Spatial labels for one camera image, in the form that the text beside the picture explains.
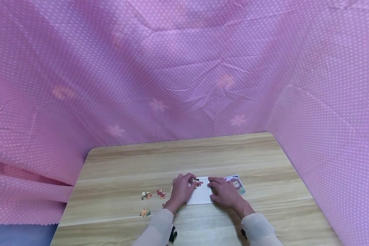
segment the right hand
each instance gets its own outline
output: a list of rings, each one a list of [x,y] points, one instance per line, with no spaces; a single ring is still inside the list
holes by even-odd
[[[213,187],[218,192],[217,195],[210,195],[210,199],[224,207],[234,208],[236,204],[241,202],[243,198],[235,189],[231,181],[226,181],[224,178],[208,177],[210,183],[208,187]]]
[[[241,219],[255,213],[250,204],[238,193],[231,181],[213,177],[208,177],[208,180],[210,181],[208,187],[213,187],[218,192],[217,195],[210,195],[210,199],[213,202],[233,209]]]

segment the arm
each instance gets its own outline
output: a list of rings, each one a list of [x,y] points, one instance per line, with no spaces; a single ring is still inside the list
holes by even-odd
[[[264,215],[254,212],[242,197],[233,205],[233,209],[242,219],[242,227],[251,246],[283,246]]]
[[[242,227],[252,246],[283,246],[275,235],[275,229],[260,213],[253,213],[243,218]]]
[[[148,228],[133,243],[133,246],[166,246],[168,244],[174,214],[181,205],[190,199],[197,186],[197,183],[193,182],[193,178],[196,178],[194,174],[179,174],[178,178],[174,179],[171,198],[162,210],[153,215]]]
[[[254,212],[250,204],[244,200],[232,182],[223,178],[208,178],[209,187],[213,187],[218,195],[211,195],[213,202],[232,208],[242,220],[242,227],[247,240],[252,246],[283,246],[275,235],[275,230],[264,215]]]
[[[174,215],[168,209],[162,209],[153,215],[148,228],[133,243],[133,246],[166,246],[171,235]]]

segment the hand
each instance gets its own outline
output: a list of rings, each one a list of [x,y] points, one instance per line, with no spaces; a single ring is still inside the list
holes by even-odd
[[[210,181],[208,187],[213,187],[218,192],[217,195],[210,195],[210,199],[213,202],[232,208],[241,219],[255,213],[250,204],[238,193],[231,181],[213,177],[209,177],[208,180]]]
[[[172,182],[171,198],[166,202],[164,208],[175,214],[181,205],[189,201],[197,186],[197,182],[193,182],[193,179],[196,178],[194,174],[190,173],[186,175],[179,174]]]

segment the left hand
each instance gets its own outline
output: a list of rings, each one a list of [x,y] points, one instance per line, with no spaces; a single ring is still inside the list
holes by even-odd
[[[171,198],[166,202],[164,208],[175,214],[181,205],[189,201],[195,187],[197,186],[197,182],[193,182],[193,179],[196,178],[197,177],[191,173],[186,175],[179,174],[179,176],[172,182]]]

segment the wooden tabletop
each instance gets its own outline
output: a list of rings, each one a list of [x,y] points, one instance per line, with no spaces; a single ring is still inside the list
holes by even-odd
[[[284,245],[341,245],[311,194],[269,133],[95,148],[87,156],[52,246],[131,245],[170,197],[180,173],[239,174],[244,198],[263,213]],[[151,192],[141,200],[143,191]],[[151,216],[140,217],[143,208]],[[175,246],[247,245],[241,221],[213,204],[182,207]]]

